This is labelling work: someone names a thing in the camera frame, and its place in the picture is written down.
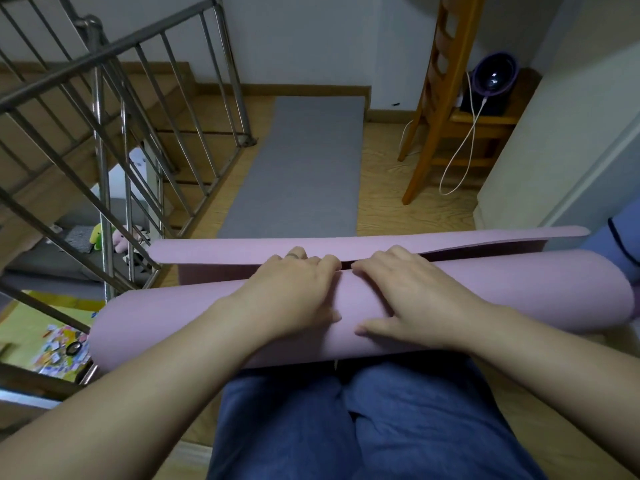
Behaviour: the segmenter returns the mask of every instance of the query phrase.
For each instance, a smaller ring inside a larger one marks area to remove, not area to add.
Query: person's right hand
[[[400,246],[377,251],[351,268],[382,291],[395,316],[366,320],[357,335],[384,335],[426,347],[466,351],[485,318],[500,313],[427,259]]]

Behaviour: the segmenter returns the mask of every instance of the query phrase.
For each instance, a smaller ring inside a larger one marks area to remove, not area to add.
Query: white cable
[[[404,142],[404,132],[406,131],[407,128],[409,128],[409,125],[413,122],[413,120],[409,121],[406,126],[404,127],[404,129],[402,130],[402,136],[400,137],[400,144],[398,145],[398,152],[402,151],[402,144]],[[417,155],[420,152],[413,152],[413,153],[407,153],[406,156],[409,155]]]
[[[471,116],[473,118],[473,124],[471,125],[471,129],[469,129],[469,133],[467,133],[467,136],[465,136],[464,140],[462,140],[462,143],[460,144],[460,146],[458,147],[458,149],[456,150],[456,152],[453,154],[453,156],[451,157],[451,160],[449,160],[449,163],[447,165],[447,167],[444,169],[444,173],[442,174],[442,178],[440,179],[440,184],[438,186],[438,192],[440,193],[440,195],[450,195],[453,192],[455,192],[456,190],[458,190],[458,188],[460,188],[460,185],[462,185],[462,182],[465,181],[465,178],[467,177],[467,174],[469,173],[469,168],[471,168],[471,157],[474,154],[474,140],[476,139],[476,122],[478,120],[478,118],[480,117],[480,112],[482,112],[482,108],[484,108],[484,104],[486,103],[486,97],[484,99],[482,99],[482,104],[480,104],[480,109],[478,110],[478,114],[476,116],[476,113],[474,112],[474,98],[473,98],[473,92],[471,91],[471,78],[469,78],[469,72],[467,72],[467,82],[469,84],[469,105],[471,106]],[[442,193],[442,183],[444,181],[444,177],[447,174],[447,170],[449,169],[449,167],[451,166],[451,164],[453,163],[453,160],[456,158],[458,152],[460,151],[460,148],[462,148],[465,143],[467,142],[467,138],[469,138],[469,135],[473,132],[473,137],[471,138],[471,151],[469,152],[469,163],[467,164],[467,170],[465,171],[465,174],[462,176],[462,180],[460,180],[460,182],[458,183],[458,185],[456,185],[456,188],[454,188],[452,191],[447,192],[447,193]]]

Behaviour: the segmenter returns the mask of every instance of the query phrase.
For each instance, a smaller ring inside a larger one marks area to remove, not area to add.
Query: wooden chair
[[[473,122],[471,113],[454,108],[460,84],[467,87],[467,62],[471,47],[476,39],[476,31],[482,14],[484,0],[440,0],[436,30],[431,47],[429,67],[424,78],[420,101],[415,110],[412,124],[404,140],[398,161],[404,161],[413,138],[421,122],[429,126],[427,140],[420,152],[420,160],[413,172],[411,182],[404,193],[402,202],[411,203],[433,165],[446,166],[448,158],[434,158],[434,153],[442,138],[464,138]],[[447,33],[449,16],[458,18],[456,34]],[[446,73],[438,68],[438,58],[447,60]],[[476,123],[476,139],[491,139],[482,158],[471,160],[471,167],[491,168],[496,162],[513,128],[536,90],[540,76],[533,69],[520,71],[509,104],[503,116],[480,116]],[[456,158],[452,166],[464,166],[468,157]]]

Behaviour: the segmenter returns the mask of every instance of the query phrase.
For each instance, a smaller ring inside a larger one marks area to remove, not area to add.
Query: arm
[[[5,440],[4,476],[151,478],[253,352],[337,319],[322,303],[338,259],[306,259],[302,248],[292,253],[299,259],[270,258],[183,329]]]
[[[480,357],[640,474],[640,360],[488,303],[399,246],[353,268],[396,313],[361,323],[357,334]]]

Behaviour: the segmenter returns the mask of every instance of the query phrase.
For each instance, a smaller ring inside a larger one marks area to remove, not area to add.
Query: black strap
[[[631,261],[633,264],[640,267],[640,261],[638,261],[636,258],[631,256],[631,253],[629,253],[629,251],[625,249],[625,245],[622,244],[622,239],[620,239],[620,234],[618,233],[618,229],[616,229],[615,224],[613,224],[613,219],[607,219],[607,224],[613,236],[613,240],[616,242],[616,244],[620,248],[620,251],[622,251],[622,254],[624,254],[625,257],[629,259],[629,261]]]

